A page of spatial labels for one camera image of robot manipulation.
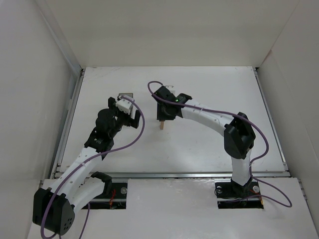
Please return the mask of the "natural long wood block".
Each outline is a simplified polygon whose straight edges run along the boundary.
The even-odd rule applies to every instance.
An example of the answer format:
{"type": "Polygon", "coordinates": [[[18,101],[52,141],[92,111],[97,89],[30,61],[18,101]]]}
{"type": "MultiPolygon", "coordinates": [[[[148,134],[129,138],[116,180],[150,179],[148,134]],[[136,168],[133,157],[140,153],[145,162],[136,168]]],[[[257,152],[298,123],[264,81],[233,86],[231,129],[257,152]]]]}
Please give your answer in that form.
{"type": "Polygon", "coordinates": [[[164,121],[160,121],[160,130],[163,130],[164,129],[164,121]]]}

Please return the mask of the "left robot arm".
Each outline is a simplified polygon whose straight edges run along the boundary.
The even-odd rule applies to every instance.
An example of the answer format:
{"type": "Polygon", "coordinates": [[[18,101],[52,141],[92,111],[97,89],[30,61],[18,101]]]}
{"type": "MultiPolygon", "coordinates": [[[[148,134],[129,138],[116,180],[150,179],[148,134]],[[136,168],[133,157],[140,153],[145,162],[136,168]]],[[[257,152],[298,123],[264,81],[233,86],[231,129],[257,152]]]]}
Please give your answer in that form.
{"type": "Polygon", "coordinates": [[[93,198],[111,193],[111,176],[91,171],[107,154],[135,144],[141,134],[131,143],[113,148],[114,138],[123,126],[138,128],[141,122],[145,117],[132,97],[108,99],[108,108],[98,112],[95,127],[75,161],[48,188],[39,188],[34,194],[32,222],[40,226],[43,239],[47,238],[46,230],[53,233],[51,238],[66,234],[83,207],[89,208],[93,198]]]}

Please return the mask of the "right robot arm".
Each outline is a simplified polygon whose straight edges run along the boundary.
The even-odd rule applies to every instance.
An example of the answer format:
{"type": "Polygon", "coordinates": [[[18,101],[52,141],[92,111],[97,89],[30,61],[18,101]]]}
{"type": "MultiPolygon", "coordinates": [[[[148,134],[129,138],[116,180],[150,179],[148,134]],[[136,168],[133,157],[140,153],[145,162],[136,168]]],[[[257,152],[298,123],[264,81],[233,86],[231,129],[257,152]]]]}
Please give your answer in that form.
{"type": "Polygon", "coordinates": [[[218,132],[223,137],[224,150],[232,160],[233,190],[239,193],[248,190],[252,180],[249,172],[251,149],[256,135],[251,125],[243,120],[247,118],[244,113],[239,112],[238,117],[229,117],[209,112],[209,107],[197,102],[191,96],[183,93],[175,96],[165,86],[155,91],[154,99],[158,103],[158,113],[164,120],[180,117],[218,132]]]}

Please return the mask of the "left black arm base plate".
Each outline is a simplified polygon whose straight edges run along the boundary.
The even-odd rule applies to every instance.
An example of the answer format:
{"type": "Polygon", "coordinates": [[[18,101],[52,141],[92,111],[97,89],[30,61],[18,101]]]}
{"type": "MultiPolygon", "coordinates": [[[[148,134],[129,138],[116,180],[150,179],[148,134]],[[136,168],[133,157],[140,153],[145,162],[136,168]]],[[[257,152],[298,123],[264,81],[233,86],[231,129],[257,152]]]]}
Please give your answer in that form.
{"type": "Polygon", "coordinates": [[[91,210],[124,210],[127,207],[128,184],[112,184],[109,194],[102,193],[90,201],[91,210]]]}

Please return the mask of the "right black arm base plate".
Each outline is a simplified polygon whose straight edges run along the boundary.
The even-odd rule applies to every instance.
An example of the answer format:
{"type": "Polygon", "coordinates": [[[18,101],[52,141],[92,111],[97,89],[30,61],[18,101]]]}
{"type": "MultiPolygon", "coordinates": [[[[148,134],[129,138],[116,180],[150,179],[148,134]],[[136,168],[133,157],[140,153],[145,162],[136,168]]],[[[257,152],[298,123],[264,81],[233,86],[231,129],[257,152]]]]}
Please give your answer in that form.
{"type": "Polygon", "coordinates": [[[214,193],[217,198],[218,209],[263,209],[259,184],[256,181],[241,186],[232,180],[230,182],[216,182],[214,193]]]}

